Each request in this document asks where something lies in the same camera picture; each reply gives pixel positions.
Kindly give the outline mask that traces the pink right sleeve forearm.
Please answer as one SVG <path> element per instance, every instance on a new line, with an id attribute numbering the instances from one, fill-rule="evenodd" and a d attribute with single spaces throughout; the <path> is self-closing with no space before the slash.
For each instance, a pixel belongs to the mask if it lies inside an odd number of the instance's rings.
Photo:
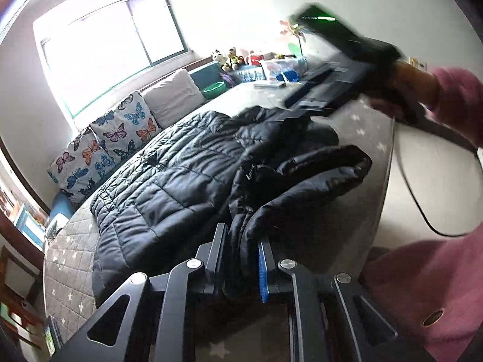
<path id="1" fill-rule="evenodd" d="M 462 68 L 432 70 L 438 82 L 436 99 L 428 106 L 434 119 L 482 147 L 482 82 Z"/>

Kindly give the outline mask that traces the person's right hand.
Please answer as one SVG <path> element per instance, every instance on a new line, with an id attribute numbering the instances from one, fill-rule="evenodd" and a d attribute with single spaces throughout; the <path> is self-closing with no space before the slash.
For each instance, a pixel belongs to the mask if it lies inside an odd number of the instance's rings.
<path id="1" fill-rule="evenodd" d="M 398 92 L 406 102 L 417 102 L 428 109 L 436 104 L 440 92 L 439 82 L 434 75 L 403 61 L 393 64 L 385 86 Z M 382 92 L 371 91 L 367 95 L 368 104 L 373 109 L 390 118 L 404 119 L 403 108 L 383 96 Z"/>

